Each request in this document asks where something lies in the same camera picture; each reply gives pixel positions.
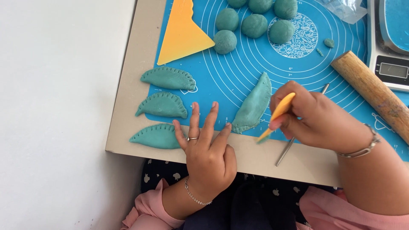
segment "plastic bag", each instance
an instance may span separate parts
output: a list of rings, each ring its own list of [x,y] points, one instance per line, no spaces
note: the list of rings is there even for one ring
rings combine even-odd
[[[355,24],[368,13],[361,7],[362,0],[319,0],[321,5],[349,24]]]

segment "digital kitchen scale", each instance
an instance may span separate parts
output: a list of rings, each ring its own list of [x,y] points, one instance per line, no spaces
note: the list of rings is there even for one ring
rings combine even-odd
[[[368,0],[367,65],[392,90],[409,92],[409,0]]]

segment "silver ring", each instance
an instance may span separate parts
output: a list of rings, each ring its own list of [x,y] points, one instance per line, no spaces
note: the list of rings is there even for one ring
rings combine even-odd
[[[199,139],[199,138],[186,138],[187,142],[189,143],[190,140]]]

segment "white wall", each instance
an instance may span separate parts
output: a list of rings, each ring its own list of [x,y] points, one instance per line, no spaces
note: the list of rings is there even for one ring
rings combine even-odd
[[[134,0],[0,0],[0,229],[118,229],[141,158],[104,151]]]

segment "beige table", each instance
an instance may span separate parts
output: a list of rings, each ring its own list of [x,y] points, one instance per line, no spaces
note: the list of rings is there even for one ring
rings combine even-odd
[[[129,138],[146,126],[158,124],[144,115],[134,114],[145,100],[149,84],[140,76],[153,68],[166,0],[138,0],[124,67],[109,130],[106,150],[114,153],[185,163],[181,149],[162,150],[130,143]],[[238,171],[340,186],[337,158],[329,150],[293,144],[279,167],[275,166],[286,142],[271,140],[256,145],[254,137],[232,133],[229,144],[237,156]]]

